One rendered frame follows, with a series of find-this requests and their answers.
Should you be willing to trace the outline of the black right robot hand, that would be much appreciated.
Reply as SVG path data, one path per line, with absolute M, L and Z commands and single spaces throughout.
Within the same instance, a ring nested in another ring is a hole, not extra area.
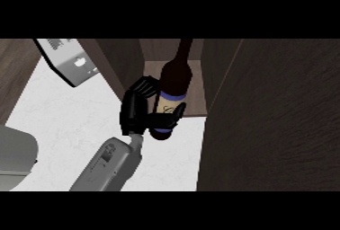
M 145 130 L 157 140 L 170 138 L 178 121 L 182 119 L 187 103 L 175 106 L 172 112 L 148 113 L 148 99 L 159 92 L 160 80 L 151 76 L 142 76 L 129 90 L 125 92 L 125 99 L 120 112 L 120 125 L 123 135 L 142 135 Z

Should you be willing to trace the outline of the dark wine bottle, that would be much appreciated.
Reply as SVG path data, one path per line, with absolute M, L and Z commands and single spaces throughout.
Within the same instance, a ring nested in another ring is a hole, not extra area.
M 193 72 L 188 64 L 193 39 L 182 39 L 175 58 L 165 64 L 153 113 L 160 117 L 184 116 Z

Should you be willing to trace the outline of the dark wooden cabinet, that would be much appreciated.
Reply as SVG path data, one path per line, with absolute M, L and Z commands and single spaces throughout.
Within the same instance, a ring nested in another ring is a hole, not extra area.
M 167 61 L 176 55 L 179 39 L 79 39 L 86 54 L 119 99 L 144 76 L 162 76 Z M 196 39 L 190 50 L 190 83 L 187 117 L 204 117 L 212 110 L 219 88 L 241 46 L 241 39 Z

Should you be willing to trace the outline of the dark wooden cabinet door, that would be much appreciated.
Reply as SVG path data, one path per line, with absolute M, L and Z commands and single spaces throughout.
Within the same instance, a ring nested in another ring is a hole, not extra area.
M 340 39 L 244 40 L 206 120 L 199 190 L 340 190 Z

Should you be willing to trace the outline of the grey flat appliance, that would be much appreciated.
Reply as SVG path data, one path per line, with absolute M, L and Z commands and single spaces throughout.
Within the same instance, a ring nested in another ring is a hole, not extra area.
M 77 39 L 34 39 L 51 69 L 71 87 L 99 73 Z

